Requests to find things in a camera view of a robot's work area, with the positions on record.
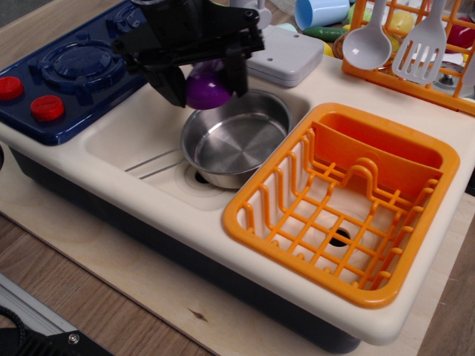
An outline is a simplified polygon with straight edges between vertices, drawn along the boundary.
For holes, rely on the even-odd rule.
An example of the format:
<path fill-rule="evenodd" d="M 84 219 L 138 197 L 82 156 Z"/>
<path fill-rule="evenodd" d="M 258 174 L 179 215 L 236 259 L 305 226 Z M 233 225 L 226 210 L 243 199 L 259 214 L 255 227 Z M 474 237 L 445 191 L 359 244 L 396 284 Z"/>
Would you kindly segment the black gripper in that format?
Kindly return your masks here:
<path fill-rule="evenodd" d="M 212 1 L 133 1 L 145 17 L 112 41 L 112 51 L 142 75 L 173 106 L 186 106 L 186 78 L 179 68 L 222 59 L 238 97 L 248 91 L 246 60 L 264 49 L 254 9 Z"/>

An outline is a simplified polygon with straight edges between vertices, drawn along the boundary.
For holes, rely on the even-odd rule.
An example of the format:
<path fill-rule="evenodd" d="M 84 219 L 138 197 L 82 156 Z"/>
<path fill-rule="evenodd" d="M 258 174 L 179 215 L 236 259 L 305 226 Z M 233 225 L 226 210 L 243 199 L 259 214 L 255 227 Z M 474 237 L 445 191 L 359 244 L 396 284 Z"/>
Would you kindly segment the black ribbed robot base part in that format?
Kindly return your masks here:
<path fill-rule="evenodd" d="M 14 325 L 14 327 L 1 329 L 1 355 L 111 356 L 109 351 L 79 331 L 47 336 L 28 329 L 16 313 L 3 306 L 1 316 Z"/>

